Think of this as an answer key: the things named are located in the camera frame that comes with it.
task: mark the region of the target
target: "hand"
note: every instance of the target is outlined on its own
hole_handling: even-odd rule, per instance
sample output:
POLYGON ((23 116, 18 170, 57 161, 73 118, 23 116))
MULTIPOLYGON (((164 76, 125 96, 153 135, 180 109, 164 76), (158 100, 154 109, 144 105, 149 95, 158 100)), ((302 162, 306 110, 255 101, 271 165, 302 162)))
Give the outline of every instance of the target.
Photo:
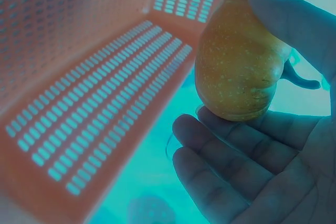
POLYGON ((233 123, 201 108, 173 132, 176 173, 213 223, 336 223, 336 17, 302 0, 249 0, 331 85, 331 116, 268 111, 233 123))

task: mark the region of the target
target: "teal surface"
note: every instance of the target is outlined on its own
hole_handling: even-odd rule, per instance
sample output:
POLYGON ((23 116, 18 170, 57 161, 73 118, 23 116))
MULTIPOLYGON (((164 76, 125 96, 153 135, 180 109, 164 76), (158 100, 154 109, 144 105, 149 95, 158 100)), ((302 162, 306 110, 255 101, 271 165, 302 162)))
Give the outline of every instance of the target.
MULTIPOLYGON (((336 14, 336 0, 307 0, 336 14)), ((291 63, 299 75, 319 80, 322 88, 305 90, 286 80, 280 80, 271 110, 306 115, 329 115, 329 85, 296 50, 291 63)), ((172 155, 180 147, 175 138, 166 144, 172 134, 172 123, 182 113, 195 115, 201 104, 197 96, 193 72, 156 121, 151 132, 126 165, 113 189, 90 221, 90 224, 204 224, 207 221, 198 212, 189 195, 179 182, 172 155)))

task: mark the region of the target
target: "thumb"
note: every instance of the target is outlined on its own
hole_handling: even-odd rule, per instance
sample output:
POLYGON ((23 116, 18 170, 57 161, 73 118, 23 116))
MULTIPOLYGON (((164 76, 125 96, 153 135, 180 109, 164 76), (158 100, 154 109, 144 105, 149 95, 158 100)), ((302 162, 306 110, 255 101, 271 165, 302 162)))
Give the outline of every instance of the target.
POLYGON ((276 37, 297 49, 326 80, 336 76, 336 16, 303 0, 249 0, 276 37))

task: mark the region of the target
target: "orange plastic basket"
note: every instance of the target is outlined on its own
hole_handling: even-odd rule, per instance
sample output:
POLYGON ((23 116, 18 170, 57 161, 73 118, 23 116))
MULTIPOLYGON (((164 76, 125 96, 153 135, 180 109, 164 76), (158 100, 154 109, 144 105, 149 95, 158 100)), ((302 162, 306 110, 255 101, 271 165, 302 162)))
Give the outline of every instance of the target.
POLYGON ((1 190, 43 223, 86 222, 219 1, 0 0, 1 190))

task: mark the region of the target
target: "fruit skin speckle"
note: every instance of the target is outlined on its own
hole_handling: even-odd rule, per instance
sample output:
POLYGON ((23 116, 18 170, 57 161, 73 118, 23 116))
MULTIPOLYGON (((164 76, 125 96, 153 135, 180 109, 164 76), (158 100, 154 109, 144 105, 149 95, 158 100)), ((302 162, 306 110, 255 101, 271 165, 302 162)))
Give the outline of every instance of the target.
POLYGON ((267 31, 248 0, 224 0, 199 40, 195 83, 200 99, 229 121, 261 116, 290 51, 267 31))

